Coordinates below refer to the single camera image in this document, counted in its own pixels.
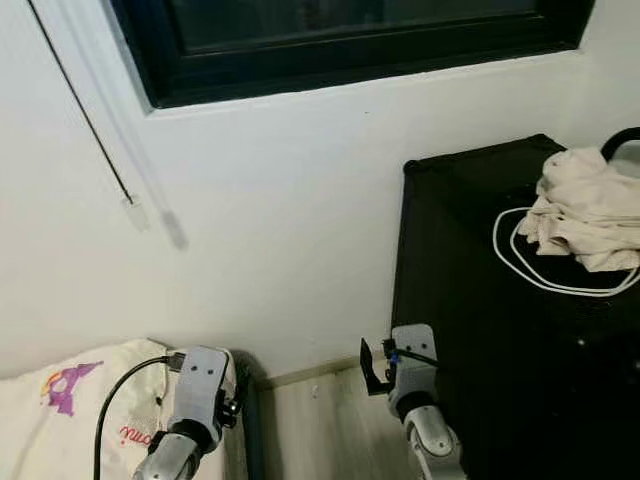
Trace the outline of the dark blue bed base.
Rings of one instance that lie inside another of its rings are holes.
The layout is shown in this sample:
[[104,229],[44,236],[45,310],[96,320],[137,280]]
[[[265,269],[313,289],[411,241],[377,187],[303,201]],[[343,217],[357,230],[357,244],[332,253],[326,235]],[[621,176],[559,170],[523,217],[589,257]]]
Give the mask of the dark blue bed base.
[[239,404],[236,428],[239,471],[243,480],[268,480],[261,389],[255,361],[238,349],[233,349],[232,360],[236,365],[236,401]]

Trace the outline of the black wall panel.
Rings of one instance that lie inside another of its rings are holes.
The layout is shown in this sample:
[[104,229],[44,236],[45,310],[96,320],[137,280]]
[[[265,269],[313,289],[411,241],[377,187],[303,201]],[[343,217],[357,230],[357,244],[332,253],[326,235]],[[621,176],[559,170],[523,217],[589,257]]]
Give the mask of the black wall panel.
[[182,108],[576,49],[595,0],[110,0],[148,104]]

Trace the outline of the tall black case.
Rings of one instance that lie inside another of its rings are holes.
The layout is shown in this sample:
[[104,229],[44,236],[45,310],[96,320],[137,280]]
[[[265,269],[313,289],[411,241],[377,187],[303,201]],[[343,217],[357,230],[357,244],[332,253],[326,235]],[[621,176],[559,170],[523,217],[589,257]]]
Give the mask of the tall black case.
[[607,289],[515,236],[541,166],[544,134],[404,165],[393,326],[434,330],[438,401],[471,480],[640,480],[640,283]]

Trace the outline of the cream cartoon print quilt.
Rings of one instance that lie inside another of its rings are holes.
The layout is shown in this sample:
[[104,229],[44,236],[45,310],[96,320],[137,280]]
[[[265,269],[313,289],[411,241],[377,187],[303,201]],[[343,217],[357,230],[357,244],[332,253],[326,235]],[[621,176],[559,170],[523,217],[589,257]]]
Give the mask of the cream cartoon print quilt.
[[[188,348],[128,340],[1,380],[0,480],[224,480],[237,420],[220,407],[220,440],[169,426]],[[236,397],[232,355],[221,394]]]

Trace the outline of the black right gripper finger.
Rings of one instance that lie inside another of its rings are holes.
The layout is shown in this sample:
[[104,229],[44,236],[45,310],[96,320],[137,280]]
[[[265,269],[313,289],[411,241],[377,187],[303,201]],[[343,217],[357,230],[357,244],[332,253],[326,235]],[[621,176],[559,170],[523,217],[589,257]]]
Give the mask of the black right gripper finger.
[[381,380],[375,371],[374,352],[365,339],[361,340],[361,374],[365,381],[366,392],[370,396],[384,396],[388,393],[389,384]]

